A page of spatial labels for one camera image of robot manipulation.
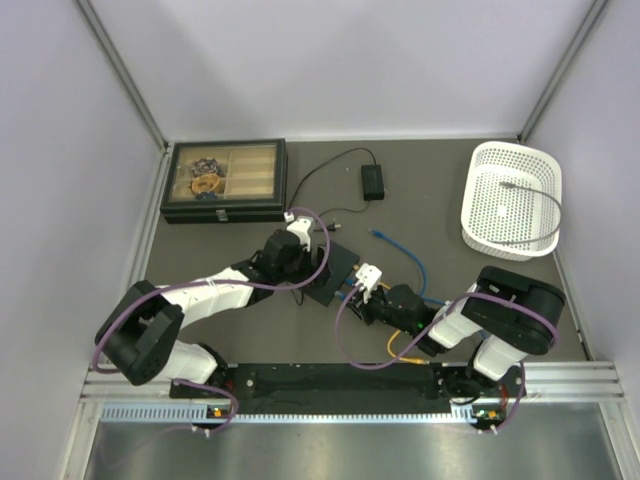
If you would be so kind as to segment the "black network switch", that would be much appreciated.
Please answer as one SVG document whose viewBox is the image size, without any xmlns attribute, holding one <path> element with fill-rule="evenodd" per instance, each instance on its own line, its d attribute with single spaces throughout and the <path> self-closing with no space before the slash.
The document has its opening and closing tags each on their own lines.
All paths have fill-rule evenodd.
<svg viewBox="0 0 640 480">
<path fill-rule="evenodd" d="M 310 285 L 302 288 L 302 293 L 327 307 L 359 263 L 360 256 L 357 253 L 331 240 L 328 262 L 323 272 Z"/>
</svg>

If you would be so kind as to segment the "black power adapter with cord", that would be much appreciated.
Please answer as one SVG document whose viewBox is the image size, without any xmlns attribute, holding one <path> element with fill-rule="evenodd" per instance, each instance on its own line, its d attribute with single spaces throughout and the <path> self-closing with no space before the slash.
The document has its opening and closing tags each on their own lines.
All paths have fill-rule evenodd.
<svg viewBox="0 0 640 480">
<path fill-rule="evenodd" d="M 323 162 L 315 166 L 313 169 L 311 169 L 307 174 L 305 174 L 302 177 L 302 179 L 298 182 L 294 190 L 294 193 L 292 194 L 291 199 L 289 200 L 287 206 L 285 207 L 285 213 L 288 214 L 289 211 L 294 207 L 294 201 L 296 200 L 298 194 L 302 190 L 302 187 L 314 174 L 322 170 L 324 167 L 327 167 L 330 164 L 336 162 L 337 160 L 356 152 L 364 152 L 371 159 L 370 164 L 363 164 L 360 167 L 360 184 L 361 184 L 361 193 L 362 193 L 364 206 L 360 209 L 334 207 L 319 213 L 318 216 L 322 217 L 328 213 L 337 213 L 337 212 L 360 214 L 360 213 L 364 213 L 369 208 L 370 204 L 373 201 L 384 200 L 386 196 L 386 189 L 384 184 L 383 170 L 382 170 L 382 166 L 377 160 L 376 155 L 366 147 L 355 147 L 355 148 L 351 148 L 346 151 L 340 152 L 334 155 L 333 157 L 330 157 L 329 159 L 324 160 Z"/>
</svg>

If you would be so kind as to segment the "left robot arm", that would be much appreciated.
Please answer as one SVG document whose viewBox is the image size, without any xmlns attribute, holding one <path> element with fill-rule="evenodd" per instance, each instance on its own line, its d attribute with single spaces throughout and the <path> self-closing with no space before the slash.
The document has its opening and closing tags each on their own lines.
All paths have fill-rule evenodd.
<svg viewBox="0 0 640 480">
<path fill-rule="evenodd" d="M 332 246 L 314 246 L 290 228 L 275 231 L 263 249 L 217 274 L 155 286 L 134 283 L 94 338 L 93 371 L 121 374 L 133 386 L 155 379 L 216 396 L 226 387 L 227 362 L 212 347 L 185 343 L 187 326 L 228 310 L 252 307 L 277 291 L 300 290 L 325 275 Z"/>
</svg>

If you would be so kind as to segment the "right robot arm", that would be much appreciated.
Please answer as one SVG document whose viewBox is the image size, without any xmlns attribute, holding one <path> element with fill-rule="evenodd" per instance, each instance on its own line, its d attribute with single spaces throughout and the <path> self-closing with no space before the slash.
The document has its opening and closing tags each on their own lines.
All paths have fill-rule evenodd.
<svg viewBox="0 0 640 480">
<path fill-rule="evenodd" d="M 486 266 L 464 294 L 433 307 L 408 285 L 386 289 L 380 278 L 378 268 L 364 264 L 351 281 L 357 292 L 349 304 L 365 323 L 379 321 L 411 336 L 430 357 L 477 333 L 486 335 L 466 371 L 445 387 L 457 397 L 492 394 L 511 367 L 529 355 L 547 354 L 558 342 L 566 296 L 548 283 Z"/>
</svg>

